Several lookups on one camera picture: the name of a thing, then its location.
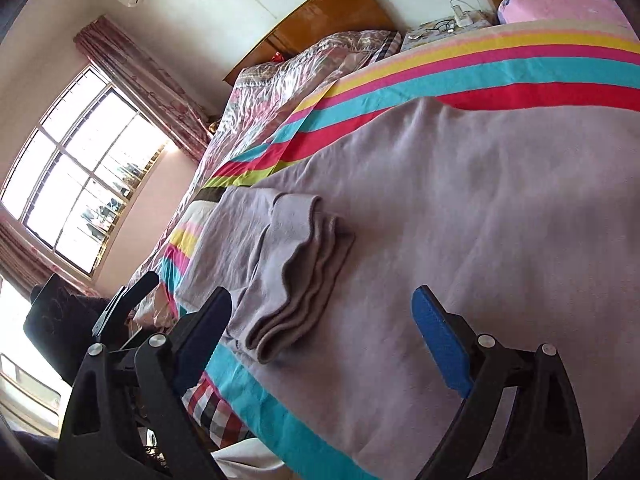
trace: pink bedding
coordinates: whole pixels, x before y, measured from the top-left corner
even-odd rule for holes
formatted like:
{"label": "pink bedding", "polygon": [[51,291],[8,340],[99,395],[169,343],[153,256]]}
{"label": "pink bedding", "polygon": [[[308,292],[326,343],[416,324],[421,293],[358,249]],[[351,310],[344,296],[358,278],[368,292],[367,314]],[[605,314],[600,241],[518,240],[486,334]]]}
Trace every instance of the pink bedding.
{"label": "pink bedding", "polygon": [[[386,30],[339,32],[285,62],[268,62],[242,70],[189,189],[151,255],[129,284],[148,270],[156,269],[167,248],[168,237],[214,170],[239,153],[269,140],[302,99],[316,89],[365,66],[390,34],[396,33]],[[158,289],[140,304],[134,321],[142,326],[170,326],[174,318],[165,303],[166,297]]]}

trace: nightstand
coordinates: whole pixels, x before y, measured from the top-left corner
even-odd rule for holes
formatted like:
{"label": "nightstand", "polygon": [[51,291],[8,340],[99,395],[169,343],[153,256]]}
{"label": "nightstand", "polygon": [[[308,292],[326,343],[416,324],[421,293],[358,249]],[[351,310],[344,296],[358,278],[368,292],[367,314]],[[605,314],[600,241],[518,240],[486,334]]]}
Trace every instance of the nightstand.
{"label": "nightstand", "polygon": [[404,41],[402,41],[400,52],[404,52],[405,50],[415,48],[416,46],[420,46],[425,43],[442,40],[443,38],[448,38],[455,34],[462,34],[463,32],[469,32],[470,30],[478,30],[479,28],[492,26],[485,15],[479,10],[470,10],[466,14],[474,20],[474,22],[468,27],[457,26],[456,21],[453,19],[453,16],[451,16],[450,18],[423,23],[420,27],[408,31],[404,35]]}

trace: metal rivet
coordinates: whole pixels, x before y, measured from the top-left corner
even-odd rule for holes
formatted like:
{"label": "metal rivet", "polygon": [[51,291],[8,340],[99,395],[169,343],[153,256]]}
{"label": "metal rivet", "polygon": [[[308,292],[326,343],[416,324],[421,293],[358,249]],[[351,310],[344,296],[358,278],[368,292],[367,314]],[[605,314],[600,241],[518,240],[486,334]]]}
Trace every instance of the metal rivet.
{"label": "metal rivet", "polygon": [[484,348],[493,348],[495,346],[495,339],[488,334],[482,334],[478,338],[478,344]]}
{"label": "metal rivet", "polygon": [[164,343],[166,343],[166,337],[163,334],[154,334],[149,338],[149,344],[153,348],[160,348]]}
{"label": "metal rivet", "polygon": [[91,346],[89,346],[89,349],[86,352],[92,357],[95,357],[102,353],[103,348],[104,346],[102,346],[100,343],[94,343]]}
{"label": "metal rivet", "polygon": [[558,353],[558,350],[556,350],[556,347],[553,346],[551,343],[544,343],[542,345],[542,351],[546,355],[556,355]]}

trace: pink curtain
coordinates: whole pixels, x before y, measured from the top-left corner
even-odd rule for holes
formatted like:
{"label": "pink curtain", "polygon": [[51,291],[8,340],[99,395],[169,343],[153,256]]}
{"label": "pink curtain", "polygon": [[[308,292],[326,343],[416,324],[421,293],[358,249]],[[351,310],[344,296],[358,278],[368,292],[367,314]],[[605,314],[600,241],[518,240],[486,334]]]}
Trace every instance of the pink curtain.
{"label": "pink curtain", "polygon": [[151,56],[105,16],[74,41],[176,146],[200,162],[209,143],[207,115]]}
{"label": "pink curtain", "polygon": [[28,298],[35,285],[44,285],[55,272],[66,281],[68,291],[100,296],[90,286],[55,264],[23,233],[24,227],[0,203],[0,274]]}

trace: plaid fabric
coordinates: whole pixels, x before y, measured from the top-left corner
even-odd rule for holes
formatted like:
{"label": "plaid fabric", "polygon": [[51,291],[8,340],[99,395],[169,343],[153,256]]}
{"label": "plaid fabric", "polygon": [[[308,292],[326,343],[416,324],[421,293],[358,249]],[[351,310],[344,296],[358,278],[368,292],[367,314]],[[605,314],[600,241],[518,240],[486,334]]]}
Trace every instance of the plaid fabric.
{"label": "plaid fabric", "polygon": [[233,412],[207,373],[182,396],[182,403],[196,423],[220,449],[250,438],[249,429]]}
{"label": "plaid fabric", "polygon": [[397,54],[401,45],[402,34],[399,32],[390,32],[382,46],[373,53],[371,59],[369,59],[369,62],[367,63],[367,66],[393,56],[393,54]]}

